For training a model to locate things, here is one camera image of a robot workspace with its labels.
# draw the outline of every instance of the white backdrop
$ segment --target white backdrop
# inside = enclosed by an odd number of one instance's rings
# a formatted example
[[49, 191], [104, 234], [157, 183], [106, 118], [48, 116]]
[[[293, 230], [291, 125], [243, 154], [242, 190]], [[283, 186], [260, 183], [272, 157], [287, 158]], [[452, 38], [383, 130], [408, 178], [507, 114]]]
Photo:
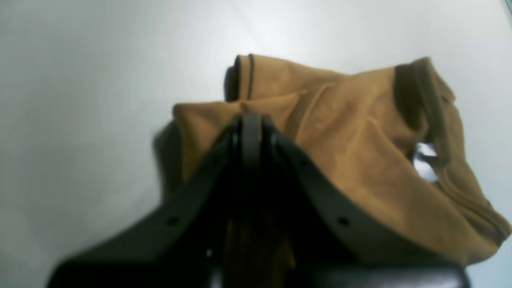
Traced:
[[[54, 266], [161, 200], [153, 151], [174, 103], [223, 99], [256, 53], [340, 72], [430, 56], [467, 157], [512, 219], [512, 19], [503, 0], [1, 0], [0, 287]], [[512, 240], [469, 268], [512, 283]]]

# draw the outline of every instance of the white surface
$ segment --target white surface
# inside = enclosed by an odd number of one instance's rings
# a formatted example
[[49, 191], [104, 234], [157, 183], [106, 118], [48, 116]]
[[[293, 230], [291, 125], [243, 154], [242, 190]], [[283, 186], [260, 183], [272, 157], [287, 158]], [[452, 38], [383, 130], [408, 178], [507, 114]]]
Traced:
[[[156, 133], [180, 101], [223, 99], [256, 53], [341, 72], [431, 56], [467, 156], [512, 219], [512, 20], [499, 0], [0, 1], [0, 287], [43, 287], [70, 253], [160, 201]], [[512, 282], [512, 242], [469, 269]]]

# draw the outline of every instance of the suede leather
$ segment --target suede leather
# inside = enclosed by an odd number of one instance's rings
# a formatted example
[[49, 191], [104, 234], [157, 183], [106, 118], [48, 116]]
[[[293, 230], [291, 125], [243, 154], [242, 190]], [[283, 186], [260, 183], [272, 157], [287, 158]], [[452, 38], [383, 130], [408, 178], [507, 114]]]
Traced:
[[[323, 173], [368, 214], [461, 264], [489, 258], [510, 224], [465, 160], [455, 96], [429, 58], [355, 75], [258, 55], [237, 57], [232, 102], [177, 104], [187, 179], [238, 113], [268, 114]], [[435, 144], [438, 182], [408, 159]]]

